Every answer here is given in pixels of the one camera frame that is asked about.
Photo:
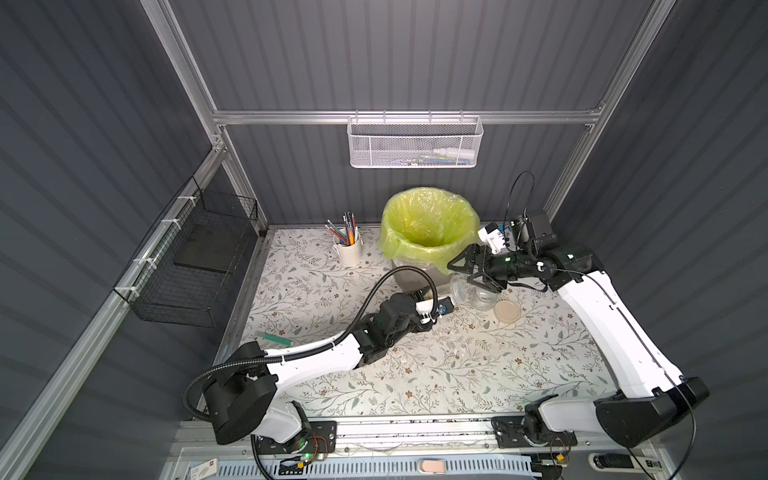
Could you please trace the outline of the oatmeal jar with beige lid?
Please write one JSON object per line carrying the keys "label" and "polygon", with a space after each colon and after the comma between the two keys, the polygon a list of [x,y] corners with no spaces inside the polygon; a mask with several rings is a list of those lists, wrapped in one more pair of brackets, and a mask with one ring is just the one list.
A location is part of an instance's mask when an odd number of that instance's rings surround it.
{"label": "oatmeal jar with beige lid", "polygon": [[453,275],[449,283],[449,296],[455,306],[489,311],[498,302],[500,294],[470,284],[463,275]]}

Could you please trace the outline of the beige jar lid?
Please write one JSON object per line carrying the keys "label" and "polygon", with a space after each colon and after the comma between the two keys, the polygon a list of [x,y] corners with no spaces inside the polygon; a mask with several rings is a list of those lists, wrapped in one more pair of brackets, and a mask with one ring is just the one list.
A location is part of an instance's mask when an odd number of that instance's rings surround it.
{"label": "beige jar lid", "polygon": [[521,306],[511,300],[500,300],[493,308],[495,319],[502,324],[514,324],[522,317]]}

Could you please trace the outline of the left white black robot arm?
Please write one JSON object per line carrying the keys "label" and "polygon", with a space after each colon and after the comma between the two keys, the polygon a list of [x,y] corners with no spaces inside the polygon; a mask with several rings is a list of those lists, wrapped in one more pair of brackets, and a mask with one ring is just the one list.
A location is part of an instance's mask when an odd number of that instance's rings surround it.
{"label": "left white black robot arm", "polygon": [[264,350],[256,342],[239,347],[201,382],[216,443],[228,445],[254,435],[288,452],[300,450],[311,425],[303,407],[286,399],[286,390],[371,365],[407,335],[431,331],[453,311],[448,296],[434,300],[421,291],[398,293],[378,311],[365,314],[348,335],[283,350]]}

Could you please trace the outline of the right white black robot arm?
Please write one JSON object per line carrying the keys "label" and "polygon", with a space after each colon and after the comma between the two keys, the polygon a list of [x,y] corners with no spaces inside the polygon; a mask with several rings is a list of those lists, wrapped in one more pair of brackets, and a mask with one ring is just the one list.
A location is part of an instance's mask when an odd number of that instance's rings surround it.
{"label": "right white black robot arm", "polygon": [[609,368],[616,386],[612,395],[550,395],[526,406],[522,429],[533,445],[561,432],[590,432],[634,448],[691,415],[710,395],[700,378],[684,376],[653,343],[602,263],[581,244],[498,255],[471,244],[447,267],[493,293],[519,279],[540,280],[575,311]]}

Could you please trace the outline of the grey trash bin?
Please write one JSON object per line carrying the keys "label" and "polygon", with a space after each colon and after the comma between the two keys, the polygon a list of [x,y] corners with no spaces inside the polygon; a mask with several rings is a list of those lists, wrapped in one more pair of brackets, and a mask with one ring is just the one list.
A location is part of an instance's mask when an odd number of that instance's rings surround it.
{"label": "grey trash bin", "polygon": [[[392,266],[394,268],[398,268],[404,265],[411,265],[423,270],[427,275],[430,276],[430,278],[432,279],[432,282],[435,284],[435,286],[438,289],[440,289],[445,285],[448,285],[451,281],[451,276],[449,274],[442,272],[433,263],[418,263],[410,260],[400,260],[400,259],[394,259],[392,261]],[[397,285],[404,292],[410,292],[410,291],[420,290],[424,288],[426,288],[427,290],[430,289],[429,282],[422,275],[412,270],[398,271],[395,273],[394,278]]]}

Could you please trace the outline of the green plastic bin liner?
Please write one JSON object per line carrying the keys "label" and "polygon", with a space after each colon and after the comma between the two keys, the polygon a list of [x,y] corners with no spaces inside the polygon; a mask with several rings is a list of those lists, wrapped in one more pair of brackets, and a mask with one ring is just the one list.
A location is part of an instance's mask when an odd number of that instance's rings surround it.
{"label": "green plastic bin liner", "polygon": [[385,204],[378,248],[389,260],[432,265],[448,274],[447,263],[474,244],[480,218],[459,194],[416,187],[393,195]]}

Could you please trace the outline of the floral table mat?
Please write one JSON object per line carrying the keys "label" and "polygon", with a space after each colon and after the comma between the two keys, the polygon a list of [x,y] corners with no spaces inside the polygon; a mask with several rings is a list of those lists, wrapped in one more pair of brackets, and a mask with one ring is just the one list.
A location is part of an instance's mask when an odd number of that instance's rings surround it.
{"label": "floral table mat", "polygon": [[[323,229],[278,229],[249,302],[244,341],[279,348],[341,332],[359,307],[371,310],[399,291],[391,262],[366,228],[363,258],[342,267]],[[459,306],[427,333],[411,334],[386,357],[288,390],[311,417],[514,412],[550,394],[584,398],[614,391],[601,353],[575,312],[557,295],[531,287],[504,293],[522,317],[499,323],[491,311]]]}

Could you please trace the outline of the white pen cup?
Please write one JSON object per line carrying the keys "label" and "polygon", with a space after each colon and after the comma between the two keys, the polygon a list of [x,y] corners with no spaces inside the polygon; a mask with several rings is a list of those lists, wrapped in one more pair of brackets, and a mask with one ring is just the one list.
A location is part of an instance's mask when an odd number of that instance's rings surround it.
{"label": "white pen cup", "polygon": [[351,245],[336,243],[333,245],[333,250],[337,255],[340,265],[345,268],[358,265],[363,258],[363,242],[361,238],[357,238],[356,242]]}

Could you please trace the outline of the pens bundle in cup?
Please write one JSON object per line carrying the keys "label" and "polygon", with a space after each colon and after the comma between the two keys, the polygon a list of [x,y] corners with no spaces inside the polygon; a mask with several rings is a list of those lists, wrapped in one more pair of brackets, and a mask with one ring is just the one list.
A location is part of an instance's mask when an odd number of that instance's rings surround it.
{"label": "pens bundle in cup", "polygon": [[336,237],[340,245],[353,246],[358,241],[359,234],[356,218],[351,211],[344,212],[341,221],[338,223],[327,219],[325,227]]}

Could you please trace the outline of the white bottle in basket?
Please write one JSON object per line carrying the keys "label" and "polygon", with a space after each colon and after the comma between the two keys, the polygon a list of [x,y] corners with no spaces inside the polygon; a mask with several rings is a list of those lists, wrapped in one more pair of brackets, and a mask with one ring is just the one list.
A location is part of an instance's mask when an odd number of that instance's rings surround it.
{"label": "white bottle in basket", "polygon": [[449,161],[453,162],[471,162],[476,158],[475,150],[455,147],[437,148],[433,150],[433,154],[437,157],[448,159]]}

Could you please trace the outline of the pink eraser block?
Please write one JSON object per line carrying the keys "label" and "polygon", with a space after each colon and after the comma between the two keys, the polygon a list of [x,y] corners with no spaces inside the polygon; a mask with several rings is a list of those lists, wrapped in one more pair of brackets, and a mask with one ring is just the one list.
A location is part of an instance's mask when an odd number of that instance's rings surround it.
{"label": "pink eraser block", "polygon": [[418,471],[422,474],[445,475],[447,473],[447,464],[439,459],[422,459],[418,462]]}

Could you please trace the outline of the white black stapler device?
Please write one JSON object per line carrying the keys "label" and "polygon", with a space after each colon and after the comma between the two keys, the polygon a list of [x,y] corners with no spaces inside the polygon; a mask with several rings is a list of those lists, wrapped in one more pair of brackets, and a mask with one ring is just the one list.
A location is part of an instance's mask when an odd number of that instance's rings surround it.
{"label": "white black stapler device", "polygon": [[595,471],[612,473],[661,473],[661,462],[655,458],[620,453],[591,453],[588,464]]}

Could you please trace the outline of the white card with red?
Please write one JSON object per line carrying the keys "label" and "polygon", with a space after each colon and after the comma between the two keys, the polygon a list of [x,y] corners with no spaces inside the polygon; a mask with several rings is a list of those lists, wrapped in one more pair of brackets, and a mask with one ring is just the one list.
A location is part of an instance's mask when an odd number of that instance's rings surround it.
{"label": "white card with red", "polygon": [[189,471],[189,480],[206,480],[218,474],[219,460],[213,458],[192,467]]}

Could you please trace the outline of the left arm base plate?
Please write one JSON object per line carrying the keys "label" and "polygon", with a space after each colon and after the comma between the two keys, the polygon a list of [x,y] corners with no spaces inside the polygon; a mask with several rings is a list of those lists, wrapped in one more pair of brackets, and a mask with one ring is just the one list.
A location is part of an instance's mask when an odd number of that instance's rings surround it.
{"label": "left arm base plate", "polygon": [[311,421],[297,435],[285,443],[270,438],[257,441],[257,452],[266,455],[329,454],[335,451],[338,423],[336,421]]}

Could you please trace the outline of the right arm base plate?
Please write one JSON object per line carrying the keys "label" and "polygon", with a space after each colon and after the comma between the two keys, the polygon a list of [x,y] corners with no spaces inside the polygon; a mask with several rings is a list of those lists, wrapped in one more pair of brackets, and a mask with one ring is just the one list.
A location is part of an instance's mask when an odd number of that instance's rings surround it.
{"label": "right arm base plate", "polygon": [[503,415],[491,418],[491,427],[499,448],[565,447],[578,444],[572,431],[553,432],[533,415]]}

